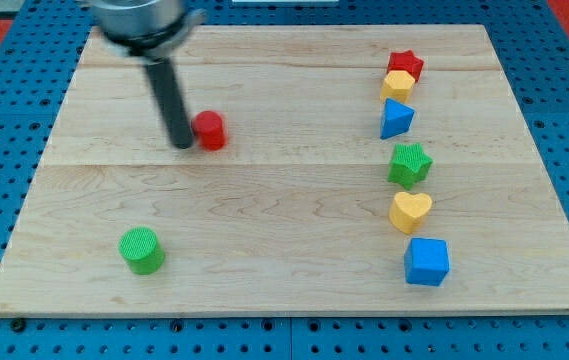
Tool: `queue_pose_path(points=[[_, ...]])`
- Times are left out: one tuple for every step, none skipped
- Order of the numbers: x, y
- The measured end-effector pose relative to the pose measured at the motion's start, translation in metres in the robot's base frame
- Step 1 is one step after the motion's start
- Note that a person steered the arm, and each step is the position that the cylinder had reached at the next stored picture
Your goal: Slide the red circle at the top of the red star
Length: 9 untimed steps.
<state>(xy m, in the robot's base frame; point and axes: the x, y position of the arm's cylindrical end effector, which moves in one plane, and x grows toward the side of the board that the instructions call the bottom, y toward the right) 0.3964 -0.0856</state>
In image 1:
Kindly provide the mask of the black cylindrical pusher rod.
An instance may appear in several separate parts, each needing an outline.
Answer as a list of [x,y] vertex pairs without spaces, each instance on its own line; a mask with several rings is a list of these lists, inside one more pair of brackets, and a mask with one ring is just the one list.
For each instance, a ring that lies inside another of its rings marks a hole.
[[190,148],[194,135],[172,61],[160,59],[146,64],[144,70],[171,145],[177,149]]

